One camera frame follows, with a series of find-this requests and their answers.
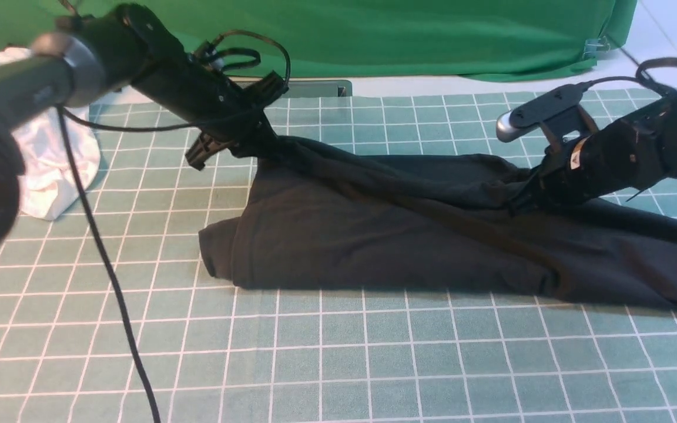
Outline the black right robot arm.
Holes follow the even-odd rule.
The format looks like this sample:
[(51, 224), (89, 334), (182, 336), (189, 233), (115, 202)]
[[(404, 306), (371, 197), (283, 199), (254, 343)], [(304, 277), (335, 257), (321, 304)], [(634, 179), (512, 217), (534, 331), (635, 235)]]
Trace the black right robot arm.
[(534, 129), (549, 145), (508, 201), (513, 212), (578, 206), (677, 179), (677, 96), (658, 99), (603, 129), (579, 104), (543, 108), (535, 99), (502, 116), (497, 136), (510, 142)]

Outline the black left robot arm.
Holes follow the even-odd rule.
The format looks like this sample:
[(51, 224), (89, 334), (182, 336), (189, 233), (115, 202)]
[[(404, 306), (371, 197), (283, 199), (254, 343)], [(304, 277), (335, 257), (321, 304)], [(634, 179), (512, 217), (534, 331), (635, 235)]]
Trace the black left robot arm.
[(188, 52), (150, 8), (73, 11), (39, 36), (32, 55), (0, 65), (0, 244), (19, 212), (26, 171), (14, 130), (49, 108), (82, 108), (131, 86), (200, 130), (186, 163), (202, 170), (223, 149), (274, 140), (265, 108), (289, 89), (292, 63), (276, 41), (233, 30)]

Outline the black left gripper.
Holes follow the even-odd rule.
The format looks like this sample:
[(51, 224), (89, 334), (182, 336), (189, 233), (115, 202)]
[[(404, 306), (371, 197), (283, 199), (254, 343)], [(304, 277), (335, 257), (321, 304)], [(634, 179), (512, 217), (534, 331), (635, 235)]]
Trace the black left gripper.
[(185, 153), (198, 171), (223, 150), (233, 156), (269, 156), (277, 135), (264, 108), (289, 90), (276, 72), (248, 85), (186, 60), (150, 60), (139, 72), (139, 92), (200, 130)]

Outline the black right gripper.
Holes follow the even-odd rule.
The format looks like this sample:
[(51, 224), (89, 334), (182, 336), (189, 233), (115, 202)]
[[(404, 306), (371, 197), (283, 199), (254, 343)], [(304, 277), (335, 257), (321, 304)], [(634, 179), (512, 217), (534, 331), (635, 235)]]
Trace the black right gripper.
[(507, 210), (518, 215), (588, 203), (603, 195), (608, 171), (609, 155), (601, 150), (551, 153), (508, 199)]

